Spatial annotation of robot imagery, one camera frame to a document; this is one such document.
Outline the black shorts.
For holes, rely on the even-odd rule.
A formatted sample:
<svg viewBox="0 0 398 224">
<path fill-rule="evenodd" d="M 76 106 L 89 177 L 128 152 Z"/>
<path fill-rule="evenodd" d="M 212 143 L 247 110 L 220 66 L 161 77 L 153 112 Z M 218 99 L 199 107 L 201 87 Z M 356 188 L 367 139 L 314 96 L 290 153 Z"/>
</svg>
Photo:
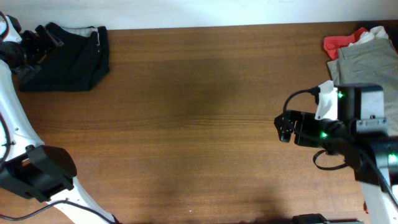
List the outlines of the black shorts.
<svg viewBox="0 0 398 224">
<path fill-rule="evenodd" d="M 53 22 L 45 28 L 63 42 L 40 69 L 21 77 L 20 91 L 89 91 L 110 71 L 105 26 L 66 28 Z"/>
</svg>

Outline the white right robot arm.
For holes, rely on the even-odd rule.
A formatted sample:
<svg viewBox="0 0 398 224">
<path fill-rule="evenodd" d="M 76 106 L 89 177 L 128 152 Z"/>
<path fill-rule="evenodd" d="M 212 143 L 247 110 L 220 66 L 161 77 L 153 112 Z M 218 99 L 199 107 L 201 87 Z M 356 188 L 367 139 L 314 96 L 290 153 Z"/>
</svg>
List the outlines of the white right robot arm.
<svg viewBox="0 0 398 224">
<path fill-rule="evenodd" d="M 333 169 L 353 169 L 372 222 L 397 223 L 397 137 L 387 133 L 382 86 L 327 81 L 304 92 L 315 97 L 317 112 L 283 107 L 274 120 L 280 141 L 294 137 L 298 146 L 317 148 L 314 159 L 342 155 Z"/>
</svg>

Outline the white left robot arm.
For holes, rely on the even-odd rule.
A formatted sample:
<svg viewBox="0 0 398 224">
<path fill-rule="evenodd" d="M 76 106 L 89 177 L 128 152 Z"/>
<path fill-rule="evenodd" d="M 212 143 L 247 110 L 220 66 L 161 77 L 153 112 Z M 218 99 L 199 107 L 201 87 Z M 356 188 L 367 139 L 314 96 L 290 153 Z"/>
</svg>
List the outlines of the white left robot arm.
<svg viewBox="0 0 398 224">
<path fill-rule="evenodd" d="M 20 91 L 87 91 L 109 72 L 105 27 L 68 29 L 51 22 L 23 30 L 1 15 L 1 188 L 74 223 L 116 223 L 86 192 L 71 155 L 49 146 L 30 124 Z"/>
</svg>

